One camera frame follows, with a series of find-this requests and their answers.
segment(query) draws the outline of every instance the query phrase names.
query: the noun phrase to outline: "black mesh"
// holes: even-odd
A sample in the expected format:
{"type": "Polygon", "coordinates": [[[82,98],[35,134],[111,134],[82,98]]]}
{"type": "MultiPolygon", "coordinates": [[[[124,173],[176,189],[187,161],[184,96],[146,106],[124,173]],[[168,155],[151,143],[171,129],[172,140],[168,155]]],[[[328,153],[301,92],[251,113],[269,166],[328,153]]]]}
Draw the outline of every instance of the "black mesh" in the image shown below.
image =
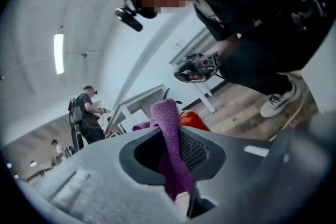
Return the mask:
{"type": "Polygon", "coordinates": [[[189,170],[196,168],[208,158],[208,149],[200,142],[180,132],[180,152],[189,170]]]}

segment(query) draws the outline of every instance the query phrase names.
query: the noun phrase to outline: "controller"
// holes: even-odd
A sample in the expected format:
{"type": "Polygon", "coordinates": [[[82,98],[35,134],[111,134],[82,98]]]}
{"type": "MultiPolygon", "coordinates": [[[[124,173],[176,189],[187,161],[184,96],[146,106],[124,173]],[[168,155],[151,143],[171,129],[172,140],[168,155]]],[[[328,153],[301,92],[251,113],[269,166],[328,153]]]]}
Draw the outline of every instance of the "controller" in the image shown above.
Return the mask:
{"type": "Polygon", "coordinates": [[[174,71],[174,76],[178,80],[186,83],[199,83],[207,81],[215,75],[221,66],[218,53],[212,55],[192,54],[187,56],[174,71]],[[190,76],[204,77],[202,80],[192,81],[190,76]]]}

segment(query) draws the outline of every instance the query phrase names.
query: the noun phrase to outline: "person wearing backpack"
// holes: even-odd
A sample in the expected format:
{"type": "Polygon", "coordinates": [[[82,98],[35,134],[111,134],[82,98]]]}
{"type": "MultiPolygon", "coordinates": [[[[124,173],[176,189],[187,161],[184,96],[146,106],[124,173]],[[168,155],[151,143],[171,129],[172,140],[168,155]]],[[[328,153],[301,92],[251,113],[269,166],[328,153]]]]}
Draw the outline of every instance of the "person wearing backpack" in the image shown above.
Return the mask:
{"type": "MultiPolygon", "coordinates": [[[[184,7],[193,2],[198,18],[217,41],[205,54],[220,55],[219,71],[225,80],[269,97],[260,110],[263,117],[279,114],[300,97],[297,83],[279,73],[302,69],[318,48],[314,36],[299,31],[292,17],[292,13],[306,11],[307,0],[130,1],[145,18],[155,17],[162,7],[184,7]]],[[[318,19],[310,19],[305,30],[307,25],[317,29],[318,19]]],[[[203,78],[189,79],[197,82],[203,78]]]]}

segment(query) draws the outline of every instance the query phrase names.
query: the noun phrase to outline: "floor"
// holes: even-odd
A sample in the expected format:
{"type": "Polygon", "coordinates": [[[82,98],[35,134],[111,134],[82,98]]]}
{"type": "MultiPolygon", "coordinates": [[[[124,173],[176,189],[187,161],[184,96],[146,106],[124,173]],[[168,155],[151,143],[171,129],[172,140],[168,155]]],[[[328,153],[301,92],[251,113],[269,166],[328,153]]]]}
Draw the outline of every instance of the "floor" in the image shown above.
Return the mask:
{"type": "MultiPolygon", "coordinates": [[[[209,97],[210,103],[216,108],[211,114],[203,103],[192,107],[210,128],[212,132],[259,140],[269,140],[280,130],[291,116],[296,112],[302,102],[302,96],[307,90],[307,85],[302,79],[296,79],[301,86],[301,97],[289,104],[282,113],[274,118],[264,119],[259,110],[267,97],[246,87],[228,83],[213,96],[209,97]]],[[[288,124],[294,127],[302,120],[317,112],[316,103],[308,92],[302,109],[288,124]]]]}

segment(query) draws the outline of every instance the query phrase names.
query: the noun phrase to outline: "white sneaker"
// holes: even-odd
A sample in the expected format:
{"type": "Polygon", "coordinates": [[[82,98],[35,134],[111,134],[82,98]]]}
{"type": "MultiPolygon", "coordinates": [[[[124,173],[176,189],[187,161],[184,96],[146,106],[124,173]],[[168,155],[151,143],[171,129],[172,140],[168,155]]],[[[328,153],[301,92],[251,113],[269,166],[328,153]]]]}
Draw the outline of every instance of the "white sneaker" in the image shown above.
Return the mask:
{"type": "Polygon", "coordinates": [[[283,95],[272,94],[266,103],[261,107],[260,114],[264,118],[270,118],[278,115],[285,106],[296,101],[301,95],[301,89],[291,81],[292,89],[283,95]]]}

